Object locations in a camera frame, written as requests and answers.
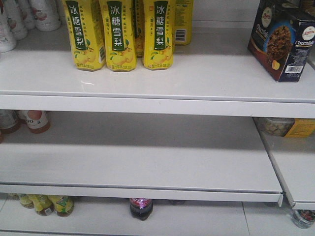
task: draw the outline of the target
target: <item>cookie image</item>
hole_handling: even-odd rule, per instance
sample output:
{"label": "cookie image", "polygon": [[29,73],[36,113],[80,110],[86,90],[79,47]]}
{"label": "cookie image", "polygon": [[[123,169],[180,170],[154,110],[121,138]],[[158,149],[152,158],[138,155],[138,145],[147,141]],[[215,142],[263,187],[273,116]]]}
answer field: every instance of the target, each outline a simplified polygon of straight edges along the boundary
{"label": "cookie image", "polygon": [[286,58],[291,51],[291,32],[287,26],[280,26],[270,35],[267,44],[267,60],[270,65],[274,60]]}

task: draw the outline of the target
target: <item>green label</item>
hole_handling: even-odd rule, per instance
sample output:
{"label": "green label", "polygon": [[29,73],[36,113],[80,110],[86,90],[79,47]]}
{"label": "green label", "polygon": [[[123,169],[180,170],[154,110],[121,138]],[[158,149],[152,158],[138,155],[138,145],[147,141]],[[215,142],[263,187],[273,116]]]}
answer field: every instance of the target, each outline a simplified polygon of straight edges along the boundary
{"label": "green label", "polygon": [[155,50],[164,50],[166,48],[165,26],[166,26],[166,11],[168,1],[156,1],[155,9]]}
{"label": "green label", "polygon": [[113,50],[122,52],[125,50],[122,26],[122,2],[108,1],[107,6],[111,22]]}
{"label": "green label", "polygon": [[76,1],[65,1],[68,7],[68,11],[70,14],[73,35],[75,41],[75,48],[79,50],[86,50],[87,47],[85,45],[82,23],[79,13],[79,4]]}

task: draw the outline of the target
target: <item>white shelf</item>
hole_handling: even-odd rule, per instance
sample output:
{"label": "white shelf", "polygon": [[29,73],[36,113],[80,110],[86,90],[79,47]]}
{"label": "white shelf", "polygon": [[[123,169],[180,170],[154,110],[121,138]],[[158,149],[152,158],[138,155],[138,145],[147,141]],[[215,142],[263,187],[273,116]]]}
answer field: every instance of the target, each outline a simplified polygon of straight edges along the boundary
{"label": "white shelf", "polygon": [[32,30],[1,55],[0,108],[257,117],[315,117],[314,70],[276,83],[247,51],[251,29],[196,28],[174,65],[129,73],[75,68],[66,28]]}
{"label": "white shelf", "polygon": [[283,190],[294,209],[315,209],[315,135],[281,138],[261,133]]}
{"label": "white shelf", "polygon": [[188,201],[173,206],[166,200],[155,200],[153,213],[143,222],[131,217],[125,199],[82,198],[67,218],[39,216],[18,201],[8,200],[0,212],[0,222],[3,236],[6,232],[1,231],[5,230],[44,235],[249,236],[242,204],[237,202]]}
{"label": "white shelf", "polygon": [[282,189],[251,118],[49,113],[0,149],[0,192],[278,202]]}
{"label": "white shelf", "polygon": [[314,236],[315,225],[309,229],[298,228],[291,219],[292,209],[287,203],[282,207],[268,207],[263,203],[244,203],[244,212],[251,236]]}

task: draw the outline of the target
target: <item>clear container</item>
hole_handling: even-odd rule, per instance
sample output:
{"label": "clear container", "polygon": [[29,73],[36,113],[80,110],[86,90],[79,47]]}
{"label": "clear container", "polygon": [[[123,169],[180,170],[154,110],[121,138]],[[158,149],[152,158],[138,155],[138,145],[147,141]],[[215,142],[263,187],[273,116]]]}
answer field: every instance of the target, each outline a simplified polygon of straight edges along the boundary
{"label": "clear container", "polygon": [[301,229],[308,229],[315,222],[315,210],[294,210],[294,224]]}
{"label": "clear container", "polygon": [[294,124],[293,118],[255,117],[257,128],[267,134],[283,137]]}

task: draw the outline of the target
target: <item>white bottle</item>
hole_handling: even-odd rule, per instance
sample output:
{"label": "white bottle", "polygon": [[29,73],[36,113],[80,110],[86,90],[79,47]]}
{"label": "white bottle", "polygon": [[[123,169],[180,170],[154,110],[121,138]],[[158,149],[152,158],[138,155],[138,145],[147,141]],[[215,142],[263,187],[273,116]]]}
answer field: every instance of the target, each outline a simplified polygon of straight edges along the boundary
{"label": "white bottle", "polygon": [[2,0],[13,36],[21,40],[28,35],[17,0]]}
{"label": "white bottle", "polygon": [[41,31],[53,31],[60,27],[55,0],[30,0],[35,25]]}
{"label": "white bottle", "polygon": [[0,5],[0,53],[11,51],[16,46],[16,39],[7,24],[7,16]]}
{"label": "white bottle", "polygon": [[28,0],[18,0],[23,22],[28,30],[35,28],[35,20]]}

